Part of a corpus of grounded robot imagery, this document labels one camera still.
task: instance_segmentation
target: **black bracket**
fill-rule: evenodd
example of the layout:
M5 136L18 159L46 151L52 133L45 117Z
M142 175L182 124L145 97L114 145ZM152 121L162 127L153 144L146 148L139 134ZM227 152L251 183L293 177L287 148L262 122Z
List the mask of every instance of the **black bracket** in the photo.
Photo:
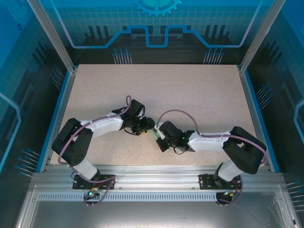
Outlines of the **black bracket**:
M232 183L231 181L230 182L223 181L222 186L218 186L215 183L213 176L214 174L199 175L199 189L200 190L235 190L236 189L235 184ZM233 180L237 182L237 188L241 189L241 180L239 176L236 176L235 178L233 178Z
M99 180L104 180L112 177L113 175L100 175ZM111 180L105 182L103 185L99 186L100 190L106 190L109 187L109 184L111 183ZM81 190L90 190L99 184L97 183L90 183L82 179L79 175L75 175L74 177L74 183L73 183L73 189L81 189ZM115 182L110 187L110 190L114 189Z

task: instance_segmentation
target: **glass wall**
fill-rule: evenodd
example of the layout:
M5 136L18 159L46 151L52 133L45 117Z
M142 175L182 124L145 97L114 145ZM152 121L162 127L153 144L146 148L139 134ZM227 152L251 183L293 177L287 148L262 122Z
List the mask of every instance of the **glass wall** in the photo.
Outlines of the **glass wall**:
M25 0L0 0L0 223L14 227L67 69Z
M273 0L42 0L75 64L239 64Z
M289 186L295 206L304 202L303 15L303 1L286 0L248 68L279 168L287 184L295 182Z

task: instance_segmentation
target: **speckled tabletop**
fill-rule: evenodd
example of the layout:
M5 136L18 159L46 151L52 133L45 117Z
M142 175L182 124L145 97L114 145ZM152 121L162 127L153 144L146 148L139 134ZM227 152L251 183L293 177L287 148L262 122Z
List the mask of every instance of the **speckled tabletop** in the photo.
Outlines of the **speckled tabletop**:
M236 65L80 65L66 107L63 124L72 117L90 120L125 106L131 95L153 119L169 109L191 114L201 132L229 131L241 126L255 135ZM166 114L177 127L194 130L181 113ZM148 132L141 136L124 131L103 135L90 144L87 157L95 165L218 165L224 152L162 153ZM57 164L53 153L51 163Z

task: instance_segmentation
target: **enclosure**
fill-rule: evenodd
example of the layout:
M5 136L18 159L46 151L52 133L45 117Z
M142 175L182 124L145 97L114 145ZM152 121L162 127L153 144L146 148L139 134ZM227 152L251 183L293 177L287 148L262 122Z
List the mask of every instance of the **enclosure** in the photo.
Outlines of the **enclosure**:
M3 227L302 227L303 13L296 0L0 0ZM68 119L106 116L127 95L155 121L180 109L204 133L240 126L268 162L226 208L199 180L224 152L111 132L87 158L114 189L86 208L51 145ZM194 129L180 113L163 120Z

